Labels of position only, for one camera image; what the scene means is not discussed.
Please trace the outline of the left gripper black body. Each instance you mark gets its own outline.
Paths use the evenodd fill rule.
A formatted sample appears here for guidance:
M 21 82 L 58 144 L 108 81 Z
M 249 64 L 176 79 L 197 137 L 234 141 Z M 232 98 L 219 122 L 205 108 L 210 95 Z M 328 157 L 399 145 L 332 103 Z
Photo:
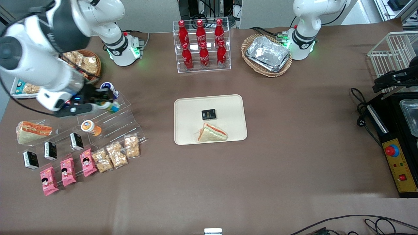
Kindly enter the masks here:
M 414 57 L 408 68 L 396 71 L 392 76 L 391 83 L 395 86 L 417 86 L 418 85 L 418 58 Z

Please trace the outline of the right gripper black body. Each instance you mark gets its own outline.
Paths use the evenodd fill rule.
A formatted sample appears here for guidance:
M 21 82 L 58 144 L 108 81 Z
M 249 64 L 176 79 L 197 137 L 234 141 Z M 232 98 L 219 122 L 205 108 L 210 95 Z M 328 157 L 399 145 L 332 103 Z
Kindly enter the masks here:
M 85 103 L 96 103 L 96 99 L 100 93 L 92 84 L 85 84 L 83 88 L 74 96 L 74 105 L 81 105 Z

